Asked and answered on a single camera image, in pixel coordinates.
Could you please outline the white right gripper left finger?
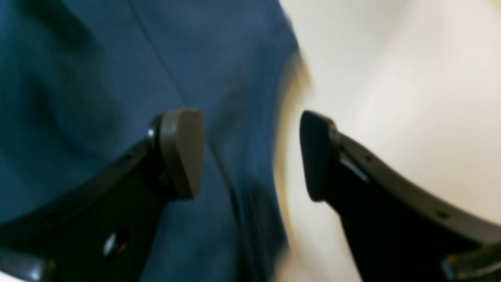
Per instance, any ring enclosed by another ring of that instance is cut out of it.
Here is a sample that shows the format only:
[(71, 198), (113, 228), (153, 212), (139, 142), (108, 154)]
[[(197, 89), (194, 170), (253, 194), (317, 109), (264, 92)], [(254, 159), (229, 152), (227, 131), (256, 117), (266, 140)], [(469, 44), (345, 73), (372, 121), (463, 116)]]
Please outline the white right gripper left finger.
[(1, 273), (22, 282), (137, 282), (166, 204), (198, 196), (204, 118), (155, 118), (145, 139), (95, 178), (1, 225)]

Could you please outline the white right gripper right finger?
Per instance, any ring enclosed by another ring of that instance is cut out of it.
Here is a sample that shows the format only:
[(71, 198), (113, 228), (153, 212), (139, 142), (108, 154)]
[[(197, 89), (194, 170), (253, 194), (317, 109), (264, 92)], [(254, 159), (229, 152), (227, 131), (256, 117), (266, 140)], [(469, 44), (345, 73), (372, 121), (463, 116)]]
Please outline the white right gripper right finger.
[(500, 281), (500, 225), (416, 186), (322, 114), (302, 113), (299, 139), (308, 195), (338, 214), (364, 282)]

